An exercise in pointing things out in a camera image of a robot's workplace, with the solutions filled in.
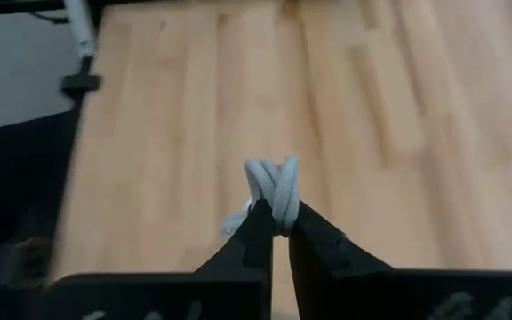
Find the white bar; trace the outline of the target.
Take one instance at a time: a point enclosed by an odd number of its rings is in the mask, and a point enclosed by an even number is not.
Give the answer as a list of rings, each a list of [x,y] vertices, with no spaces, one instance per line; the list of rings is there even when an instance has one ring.
[[[80,57],[93,56],[96,33],[87,0],[63,0],[75,45]]]

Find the black table clamp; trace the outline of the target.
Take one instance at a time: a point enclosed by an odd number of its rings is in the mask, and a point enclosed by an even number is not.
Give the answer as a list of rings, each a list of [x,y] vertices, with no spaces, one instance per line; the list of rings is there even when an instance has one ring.
[[[81,59],[78,73],[64,76],[60,82],[60,91],[72,100],[81,99],[88,92],[100,88],[101,76],[91,73],[93,57]]]

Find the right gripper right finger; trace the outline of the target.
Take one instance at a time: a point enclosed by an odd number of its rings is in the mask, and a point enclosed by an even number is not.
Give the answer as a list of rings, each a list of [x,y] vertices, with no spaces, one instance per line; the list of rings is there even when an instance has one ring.
[[[289,257],[300,320],[512,320],[512,271],[393,268],[305,203]]]

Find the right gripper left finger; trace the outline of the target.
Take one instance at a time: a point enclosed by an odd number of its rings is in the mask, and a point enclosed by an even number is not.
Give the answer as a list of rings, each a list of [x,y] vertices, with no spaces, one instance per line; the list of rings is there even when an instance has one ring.
[[[259,200],[193,272],[62,277],[44,290],[41,320],[269,320],[273,227]]]

